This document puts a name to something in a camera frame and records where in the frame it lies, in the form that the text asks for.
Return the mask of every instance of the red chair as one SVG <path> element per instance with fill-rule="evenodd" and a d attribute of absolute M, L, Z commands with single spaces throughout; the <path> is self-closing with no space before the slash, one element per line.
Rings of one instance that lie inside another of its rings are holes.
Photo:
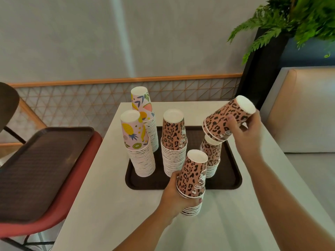
<path fill-rule="evenodd" d="M 27 247 L 29 245 L 54 244 L 54 241 L 27 242 L 27 240 L 29 235 L 50 229 L 66 218 L 101 143 L 102 137 L 95 131 L 77 162 L 73 166 L 73 169 L 59 190 L 51 206 L 48 208 L 48 211 L 40 219 L 33 223 L 0 223 L 0 239 L 24 251 L 32 251 L 32 249 Z M 10 238 L 24 235 L 26 235 L 26 238 L 23 244 L 20 244 Z"/>

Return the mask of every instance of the wooden trim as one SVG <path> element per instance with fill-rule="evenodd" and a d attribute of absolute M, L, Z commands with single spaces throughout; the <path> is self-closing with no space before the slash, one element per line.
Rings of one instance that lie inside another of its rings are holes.
<path fill-rule="evenodd" d="M 19 146 L 22 145 L 22 143 L 0 143 L 0 147 L 5 147 L 5 146 Z"/>
<path fill-rule="evenodd" d="M 33 122 L 35 122 L 39 130 L 47 127 L 22 98 L 20 98 L 19 106 L 21 110 L 25 112 Z"/>
<path fill-rule="evenodd" d="M 55 86 L 55 85 L 85 85 L 85 84 L 110 84 L 110 83 L 150 82 L 150 81 L 168 81 L 168 80 L 236 78 L 241 76 L 242 73 L 220 74 L 220 75 L 171 75 L 165 77 L 113 78 L 113 79 L 49 81 L 49 82 L 8 83 L 8 84 L 13 88 L 18 88 L 18 87 Z"/>

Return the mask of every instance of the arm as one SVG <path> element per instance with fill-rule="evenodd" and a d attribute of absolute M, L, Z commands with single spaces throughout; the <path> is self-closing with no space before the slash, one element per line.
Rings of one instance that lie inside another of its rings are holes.
<path fill-rule="evenodd" d="M 202 199 L 183 198 L 177 191 L 174 172 L 165 188 L 157 209 L 113 251 L 151 251 L 156 248 L 164 229 L 186 207 L 197 206 Z"/>
<path fill-rule="evenodd" d="M 262 124 L 259 112 L 249 118 L 245 132 L 234 117 L 228 119 L 237 150 L 280 250 L 335 250 L 332 237 L 308 215 L 264 162 L 260 152 Z"/>

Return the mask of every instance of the beige cushion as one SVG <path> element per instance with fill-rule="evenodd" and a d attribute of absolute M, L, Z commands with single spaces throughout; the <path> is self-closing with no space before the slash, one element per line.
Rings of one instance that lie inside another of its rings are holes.
<path fill-rule="evenodd" d="M 291 153 L 286 156 L 335 222 L 335 153 Z"/>
<path fill-rule="evenodd" d="M 292 69 L 265 123 L 283 152 L 335 152 L 335 69 Z"/>

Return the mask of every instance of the leopard print paper cup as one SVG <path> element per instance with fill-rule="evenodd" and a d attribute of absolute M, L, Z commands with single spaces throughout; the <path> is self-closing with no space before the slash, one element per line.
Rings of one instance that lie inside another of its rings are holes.
<path fill-rule="evenodd" d="M 187 197 L 198 198 L 205 192 L 208 156 L 199 150 L 189 150 L 177 179 L 178 190 Z"/>
<path fill-rule="evenodd" d="M 125 147 L 130 151 L 140 151 L 149 142 L 140 113 L 128 110 L 121 114 L 121 126 Z"/>
<path fill-rule="evenodd" d="M 209 137 L 216 141 L 226 141 L 232 134 L 227 127 L 227 116 L 231 114 L 237 123 L 241 124 L 255 112 L 256 108 L 249 99 L 241 95 L 237 96 L 205 119 L 205 127 L 213 136 L 209 135 Z"/>
<path fill-rule="evenodd" d="M 152 104 L 148 89 L 144 86 L 137 86 L 131 90 L 131 102 L 133 110 L 140 113 L 144 123 L 149 122 L 155 113 L 152 110 Z"/>
<path fill-rule="evenodd" d="M 179 109 L 169 109 L 164 113 L 161 142 L 171 151 L 178 151 L 186 146 L 184 113 Z"/>
<path fill-rule="evenodd" d="M 208 156 L 207 166 L 214 166 L 220 162 L 221 149 L 222 142 L 214 141 L 208 135 L 205 135 L 200 150 Z"/>

